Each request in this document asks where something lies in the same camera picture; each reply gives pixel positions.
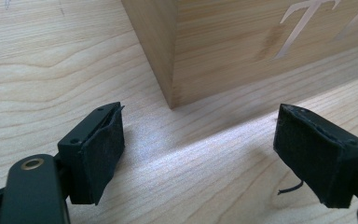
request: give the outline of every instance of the screw hole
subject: screw hole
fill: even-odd
[[[21,169],[22,170],[33,170],[33,169],[41,166],[43,164],[43,162],[45,162],[45,161],[40,158],[30,159],[21,165]]]
[[[80,140],[78,138],[74,138],[71,140],[71,144],[76,144],[78,143]]]

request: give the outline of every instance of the wood grain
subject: wood grain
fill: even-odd
[[[356,223],[357,199],[278,197],[298,180],[272,139],[280,103],[358,135],[358,48],[170,110],[120,1],[0,2],[0,188],[115,101],[125,153],[98,206],[68,202],[73,223]]]
[[[122,2],[171,108],[358,47],[358,1]]]

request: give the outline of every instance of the plywood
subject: plywood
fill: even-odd
[[[358,1],[122,2],[170,107],[358,46]]]
[[[0,1],[0,188],[16,161],[121,101],[126,149],[72,223],[357,223],[327,209],[272,149],[280,103],[358,135],[358,48],[170,110],[119,0]]]

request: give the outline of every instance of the wooden board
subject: wooden board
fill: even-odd
[[[0,1],[0,188],[115,101],[126,150],[98,206],[68,201],[72,223],[357,223],[356,199],[278,197],[298,180],[272,139],[280,103],[358,135],[358,48],[172,111],[119,0]]]
[[[358,1],[122,2],[170,107],[358,46]]]

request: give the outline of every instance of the wooden surface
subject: wooden surface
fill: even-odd
[[[122,2],[172,108],[358,47],[358,1]]]
[[[0,188],[16,161],[121,101],[126,150],[101,203],[73,223],[356,223],[272,149],[280,103],[358,135],[358,49],[171,111],[118,0],[0,2]]]

